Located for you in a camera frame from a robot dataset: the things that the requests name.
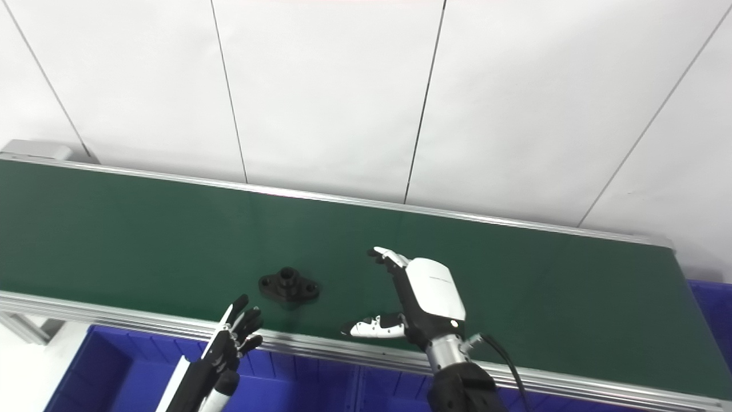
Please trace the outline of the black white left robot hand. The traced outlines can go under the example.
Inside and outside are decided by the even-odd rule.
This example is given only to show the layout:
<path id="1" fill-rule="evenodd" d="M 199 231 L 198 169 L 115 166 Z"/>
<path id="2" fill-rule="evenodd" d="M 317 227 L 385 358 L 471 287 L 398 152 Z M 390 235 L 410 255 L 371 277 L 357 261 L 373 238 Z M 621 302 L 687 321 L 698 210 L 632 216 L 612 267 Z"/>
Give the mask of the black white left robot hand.
<path id="1" fill-rule="evenodd" d="M 182 356 L 158 402 L 157 411 L 222 411 L 240 385 L 240 363 L 258 348 L 263 336 L 261 310 L 248 308 L 242 294 L 225 310 L 203 354 Z"/>

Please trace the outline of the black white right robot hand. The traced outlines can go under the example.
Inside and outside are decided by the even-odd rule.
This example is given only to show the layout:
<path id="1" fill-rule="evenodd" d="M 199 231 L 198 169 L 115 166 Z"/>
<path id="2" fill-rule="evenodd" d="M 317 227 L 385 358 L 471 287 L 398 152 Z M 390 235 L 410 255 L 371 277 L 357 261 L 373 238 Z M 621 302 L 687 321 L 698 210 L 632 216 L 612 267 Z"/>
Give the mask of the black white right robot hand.
<path id="1" fill-rule="evenodd" d="M 423 257 L 410 259 L 380 246 L 371 248 L 368 255 L 391 274 L 401 309 L 345 323 L 342 335 L 406 338 L 422 351 L 443 336 L 465 336 L 466 309 L 447 266 Z"/>

